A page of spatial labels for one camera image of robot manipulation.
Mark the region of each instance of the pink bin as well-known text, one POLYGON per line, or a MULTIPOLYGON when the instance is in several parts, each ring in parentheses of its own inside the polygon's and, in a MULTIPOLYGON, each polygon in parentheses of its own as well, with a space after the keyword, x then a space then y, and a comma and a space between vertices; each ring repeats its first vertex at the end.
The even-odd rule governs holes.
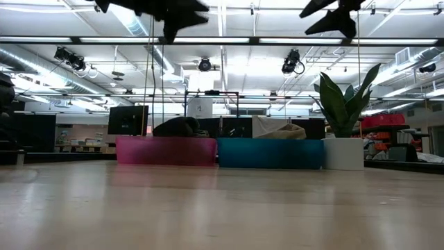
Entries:
POLYGON ((119 164, 213 167, 217 143, 212 138, 133 137, 116 139, 119 164))

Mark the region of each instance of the blue bin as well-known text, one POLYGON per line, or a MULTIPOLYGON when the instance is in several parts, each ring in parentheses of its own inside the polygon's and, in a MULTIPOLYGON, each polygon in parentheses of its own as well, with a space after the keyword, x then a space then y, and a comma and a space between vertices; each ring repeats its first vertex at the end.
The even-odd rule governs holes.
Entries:
POLYGON ((219 166, 255 169, 321 169, 322 140, 218 138, 219 166))

